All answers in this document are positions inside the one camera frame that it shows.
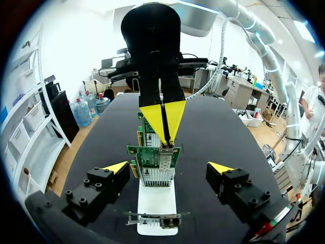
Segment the cardboard box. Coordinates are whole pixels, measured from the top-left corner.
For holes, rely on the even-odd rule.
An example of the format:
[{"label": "cardboard box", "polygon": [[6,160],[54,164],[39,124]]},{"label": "cardboard box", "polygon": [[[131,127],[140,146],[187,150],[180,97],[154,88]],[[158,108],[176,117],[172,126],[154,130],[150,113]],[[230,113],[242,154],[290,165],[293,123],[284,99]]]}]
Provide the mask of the cardboard box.
[{"label": "cardboard box", "polygon": [[263,113],[263,117],[264,117],[266,120],[270,121],[271,118],[272,118],[272,110],[269,109],[269,108],[266,108],[265,111],[264,111],[264,113]]}]

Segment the storage bin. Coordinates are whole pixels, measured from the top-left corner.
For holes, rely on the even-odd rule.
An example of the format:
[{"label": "storage bin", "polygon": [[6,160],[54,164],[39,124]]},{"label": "storage bin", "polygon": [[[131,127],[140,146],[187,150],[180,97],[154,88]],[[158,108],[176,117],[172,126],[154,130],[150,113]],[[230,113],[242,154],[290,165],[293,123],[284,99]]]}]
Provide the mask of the storage bin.
[{"label": "storage bin", "polygon": [[40,185],[31,177],[31,175],[29,175],[26,196],[29,196],[30,194],[38,191],[41,191]]},{"label": "storage bin", "polygon": [[252,117],[252,121],[249,122],[248,126],[249,127],[259,127],[259,125],[263,122],[262,118],[254,118],[254,111],[251,110],[246,110],[247,113],[250,114],[250,116]]},{"label": "storage bin", "polygon": [[16,87],[20,94],[26,94],[36,86],[35,67],[27,70],[18,77]]},{"label": "storage bin", "polygon": [[35,106],[25,115],[24,121],[26,126],[31,131],[36,131],[40,124],[44,121],[45,114],[42,110],[42,102],[39,101]]},{"label": "storage bin", "polygon": [[[235,112],[235,114],[237,114],[237,111],[243,111],[242,109],[233,109],[233,112]],[[249,113],[247,113],[247,117],[248,119],[244,119],[244,118],[240,118],[240,120],[244,123],[244,125],[248,125],[251,121],[252,121],[252,116],[250,116]]]},{"label": "storage bin", "polygon": [[20,154],[23,154],[29,142],[29,135],[27,134],[23,120],[21,120],[21,122],[18,124],[9,141],[14,145]]},{"label": "storage bin", "polygon": [[5,149],[3,160],[4,160],[4,164],[5,164],[9,179],[13,180],[15,172],[16,172],[17,161],[14,158],[14,156],[12,155],[11,151],[9,150],[8,144]]}]

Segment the person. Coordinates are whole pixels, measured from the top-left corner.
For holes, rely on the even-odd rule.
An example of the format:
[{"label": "person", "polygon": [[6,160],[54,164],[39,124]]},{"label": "person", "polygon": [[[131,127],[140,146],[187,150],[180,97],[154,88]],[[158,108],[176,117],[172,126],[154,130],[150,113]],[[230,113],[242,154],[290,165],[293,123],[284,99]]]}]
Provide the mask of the person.
[{"label": "person", "polygon": [[[318,95],[321,95],[325,99],[325,65],[318,67],[320,86],[311,86],[303,95],[302,105],[305,113],[301,119],[301,131],[311,140],[318,129],[319,123],[323,114],[325,113],[324,105],[319,101]],[[321,136],[325,136],[325,130],[323,130]]]}]

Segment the ceiling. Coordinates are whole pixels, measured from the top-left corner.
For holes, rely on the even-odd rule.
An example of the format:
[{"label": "ceiling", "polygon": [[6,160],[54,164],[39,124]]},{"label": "ceiling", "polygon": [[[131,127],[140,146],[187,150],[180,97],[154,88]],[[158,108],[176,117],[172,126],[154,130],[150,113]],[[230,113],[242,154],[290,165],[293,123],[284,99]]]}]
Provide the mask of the ceiling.
[{"label": "ceiling", "polygon": [[[265,5],[265,7],[269,8],[274,13],[274,15],[279,19],[279,21],[281,21],[283,26],[291,34],[307,64],[306,67],[302,66],[302,68],[309,69],[311,74],[312,81],[308,81],[308,85],[316,85],[318,82],[318,66],[322,63],[323,57],[315,58],[315,55],[320,51],[323,51],[323,47],[318,44],[317,36],[314,36],[316,43],[303,39],[294,24],[294,20],[304,22],[306,21],[306,18],[297,12],[294,6],[286,0],[261,0],[261,2]],[[309,24],[307,24],[307,27],[310,29],[312,34],[315,33]]]},{"label": "ceiling", "polygon": [[[67,0],[68,4],[77,5],[97,12],[103,16],[112,9],[125,6],[138,5],[144,2],[156,2],[155,0]],[[175,3],[177,0],[163,0],[167,4]],[[321,60],[315,58],[315,54],[322,50],[317,44],[303,39],[298,32],[293,20],[304,21],[286,0],[238,0],[246,6],[274,32],[278,42],[271,46],[286,60],[300,80],[307,85],[316,84],[318,81],[317,67]]]}]

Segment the electronic component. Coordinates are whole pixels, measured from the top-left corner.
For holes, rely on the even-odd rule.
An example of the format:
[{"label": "electronic component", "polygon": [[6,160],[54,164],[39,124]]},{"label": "electronic component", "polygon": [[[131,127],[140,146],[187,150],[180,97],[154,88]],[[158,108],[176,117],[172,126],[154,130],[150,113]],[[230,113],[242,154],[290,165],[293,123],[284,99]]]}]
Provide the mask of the electronic component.
[{"label": "electronic component", "polygon": [[190,213],[178,213],[174,215],[147,215],[145,213],[124,212],[123,214],[128,215],[126,225],[134,225],[139,223],[140,225],[160,226],[163,229],[173,229],[181,227],[181,217],[189,215]]},{"label": "electronic component", "polygon": [[175,166],[180,147],[165,147],[159,136],[141,112],[138,112],[143,126],[137,131],[139,146],[126,146],[129,154],[135,155],[130,168],[135,178],[140,178],[147,187],[169,187],[175,176]]}]

